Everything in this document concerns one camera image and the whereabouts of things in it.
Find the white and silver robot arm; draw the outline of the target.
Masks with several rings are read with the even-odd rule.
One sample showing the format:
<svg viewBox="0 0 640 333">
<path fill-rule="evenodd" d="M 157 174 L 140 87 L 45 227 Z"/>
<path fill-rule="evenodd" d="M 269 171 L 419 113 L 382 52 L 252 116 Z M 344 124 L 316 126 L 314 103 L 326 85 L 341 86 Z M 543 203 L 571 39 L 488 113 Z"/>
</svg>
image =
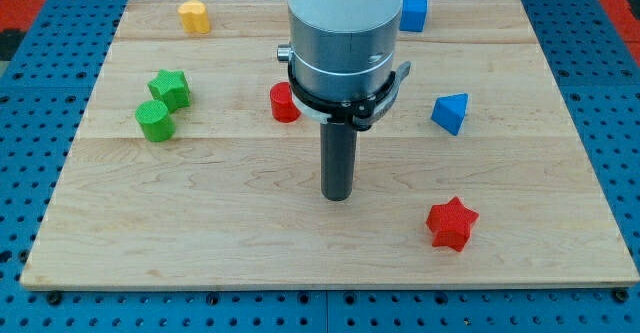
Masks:
<svg viewBox="0 0 640 333">
<path fill-rule="evenodd" d="M 403 0 L 287 0 L 291 73 L 327 101 L 362 100 L 392 70 Z"/>
</svg>

